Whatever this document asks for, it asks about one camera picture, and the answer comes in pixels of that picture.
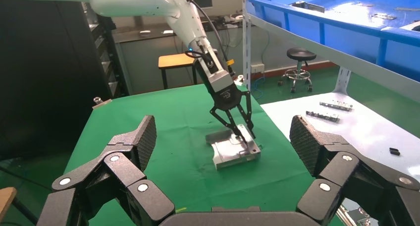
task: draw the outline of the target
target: blue bin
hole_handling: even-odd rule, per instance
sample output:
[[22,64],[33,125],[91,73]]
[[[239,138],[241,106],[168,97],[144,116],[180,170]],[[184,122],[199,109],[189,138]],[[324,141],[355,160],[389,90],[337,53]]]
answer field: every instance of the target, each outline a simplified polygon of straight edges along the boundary
[[420,0],[304,0],[325,13],[296,1],[249,0],[260,19],[420,82],[420,32],[400,28],[420,20]]

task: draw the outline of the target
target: wooden table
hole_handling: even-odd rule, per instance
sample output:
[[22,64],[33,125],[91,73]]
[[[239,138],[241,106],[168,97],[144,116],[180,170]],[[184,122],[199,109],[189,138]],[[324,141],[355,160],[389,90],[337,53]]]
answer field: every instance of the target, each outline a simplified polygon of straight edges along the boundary
[[189,67],[189,66],[192,68],[192,71],[193,71],[194,85],[197,85],[197,74],[196,74],[196,69],[193,66],[193,63],[194,63],[194,58],[189,57],[185,54],[160,56],[158,66],[162,72],[163,88],[168,89],[168,82],[166,79],[167,69],[175,69],[175,68]]
[[14,197],[16,196],[16,189],[8,187],[0,190],[0,222],[3,220],[8,211]]
[[30,212],[17,198],[16,189],[14,187],[8,187],[0,189],[0,223],[3,220],[6,212],[8,211],[11,204],[16,207],[31,223],[37,224],[38,218]]

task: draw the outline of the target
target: screw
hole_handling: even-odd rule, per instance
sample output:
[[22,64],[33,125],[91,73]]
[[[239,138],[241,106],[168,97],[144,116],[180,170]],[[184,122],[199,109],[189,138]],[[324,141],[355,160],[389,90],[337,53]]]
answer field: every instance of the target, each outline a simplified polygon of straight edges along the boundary
[[112,156],[112,157],[110,158],[111,162],[115,162],[115,161],[117,161],[118,159],[119,159],[119,156]]
[[406,185],[411,185],[413,184],[413,182],[410,179],[407,179],[405,177],[400,177],[400,182],[406,184]]
[[140,192],[145,192],[147,190],[147,188],[149,188],[148,185],[141,184],[141,185],[139,185],[139,187],[137,187],[137,190],[140,191]]
[[66,185],[70,182],[70,178],[64,178],[63,180],[60,181],[60,185]]
[[319,184],[319,187],[321,188],[321,190],[323,191],[330,191],[331,187],[329,187],[329,185],[325,184],[325,183],[321,183]]
[[352,157],[347,156],[347,155],[343,155],[343,159],[344,159],[344,160],[346,160],[346,161],[351,161],[351,160],[353,160],[353,158],[352,158]]
[[95,97],[95,98],[93,98],[93,101],[97,104],[97,105],[99,105],[100,103],[102,103],[103,101],[101,100],[101,98],[100,97]]

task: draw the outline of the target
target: green tablecloth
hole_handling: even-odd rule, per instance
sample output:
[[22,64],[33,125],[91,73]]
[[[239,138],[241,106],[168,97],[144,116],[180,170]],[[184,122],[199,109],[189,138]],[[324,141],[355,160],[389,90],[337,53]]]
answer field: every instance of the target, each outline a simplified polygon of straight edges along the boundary
[[[213,148],[205,136],[223,126],[210,115],[212,105],[204,85],[113,100],[92,112],[65,171],[95,158],[114,135],[134,130],[144,115],[152,114],[157,142],[145,173],[176,209],[260,206],[262,211],[294,211],[313,178],[286,137],[253,99],[252,121],[256,141],[263,146],[261,158],[216,171]],[[237,109],[232,115],[241,123]],[[105,204],[90,224],[133,225],[115,200]]]

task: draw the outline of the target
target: electrical outlet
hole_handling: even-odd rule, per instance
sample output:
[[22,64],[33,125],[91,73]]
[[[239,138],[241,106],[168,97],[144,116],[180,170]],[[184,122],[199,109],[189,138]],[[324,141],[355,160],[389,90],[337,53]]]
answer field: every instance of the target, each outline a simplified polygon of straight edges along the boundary
[[263,73],[265,65],[262,63],[251,65],[251,73]]

